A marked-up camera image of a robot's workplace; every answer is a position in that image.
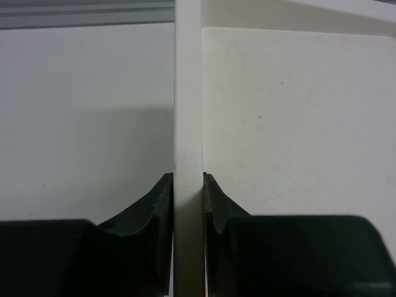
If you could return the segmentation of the white three-drawer cabinet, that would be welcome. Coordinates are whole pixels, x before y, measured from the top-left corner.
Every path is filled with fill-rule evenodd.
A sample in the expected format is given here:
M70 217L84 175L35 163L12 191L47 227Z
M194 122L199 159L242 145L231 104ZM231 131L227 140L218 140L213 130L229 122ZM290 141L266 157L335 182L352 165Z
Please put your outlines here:
M395 252L395 6L176 1L174 295L205 296L204 173L248 212L352 214Z

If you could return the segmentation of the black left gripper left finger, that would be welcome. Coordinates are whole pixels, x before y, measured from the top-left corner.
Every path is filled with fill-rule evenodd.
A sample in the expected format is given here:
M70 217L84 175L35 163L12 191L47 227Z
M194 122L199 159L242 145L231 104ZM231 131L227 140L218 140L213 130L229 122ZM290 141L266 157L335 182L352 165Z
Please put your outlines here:
M2 296L166 296L173 175L109 220L1 222Z

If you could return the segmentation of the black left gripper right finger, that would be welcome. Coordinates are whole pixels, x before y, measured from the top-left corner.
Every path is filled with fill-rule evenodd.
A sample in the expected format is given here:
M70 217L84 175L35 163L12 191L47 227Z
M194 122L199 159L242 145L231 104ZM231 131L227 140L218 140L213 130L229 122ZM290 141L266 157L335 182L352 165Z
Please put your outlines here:
M354 215L251 215L211 174L202 191L209 296L394 296L380 233Z

